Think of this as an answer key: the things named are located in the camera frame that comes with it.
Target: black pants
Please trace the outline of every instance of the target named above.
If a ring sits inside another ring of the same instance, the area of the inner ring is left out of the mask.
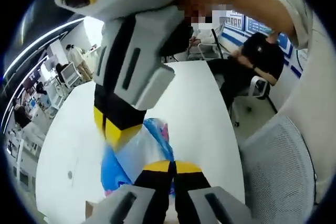
[[[226,107],[232,105],[234,97],[250,86],[254,71],[240,65],[235,59],[214,59],[207,61],[213,75],[221,74],[224,83],[220,88]]]

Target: floor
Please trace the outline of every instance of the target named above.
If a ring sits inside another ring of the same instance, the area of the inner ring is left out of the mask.
[[[237,97],[235,99],[235,103],[240,117],[239,127],[234,127],[238,144],[246,141],[251,135],[253,135],[253,133],[255,133],[275,115],[274,110],[267,100]],[[234,125],[236,120],[233,114],[231,116],[231,120]]]

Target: yellow and black stripe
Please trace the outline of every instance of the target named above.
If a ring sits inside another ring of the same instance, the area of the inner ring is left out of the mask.
[[[169,193],[175,174],[174,163],[168,160],[146,165],[135,181],[135,186],[155,190],[142,223],[163,223],[169,207]]]
[[[142,127],[146,111],[139,111],[112,93],[96,85],[94,120],[114,151],[119,151]]]
[[[202,170],[189,162],[175,161],[175,209],[179,223],[199,223],[199,218],[188,191],[210,187]]]

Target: white table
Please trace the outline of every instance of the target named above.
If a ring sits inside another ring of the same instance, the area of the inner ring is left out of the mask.
[[[146,118],[168,122],[176,159],[197,164],[211,186],[245,202],[234,130],[207,64],[169,63],[176,77]],[[100,162],[104,139],[93,119],[93,82],[76,87],[56,115],[37,166],[36,202],[51,223],[81,223],[85,200],[104,198]],[[73,178],[68,178],[72,171]]]

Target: man in black shirt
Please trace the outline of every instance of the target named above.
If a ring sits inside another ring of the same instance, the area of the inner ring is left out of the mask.
[[[278,36],[279,33],[269,36],[255,33],[228,59],[207,62],[213,75],[224,77],[220,92],[227,108],[241,90],[249,87],[254,76],[263,77],[272,86],[276,84],[284,67],[284,53],[278,45]]]

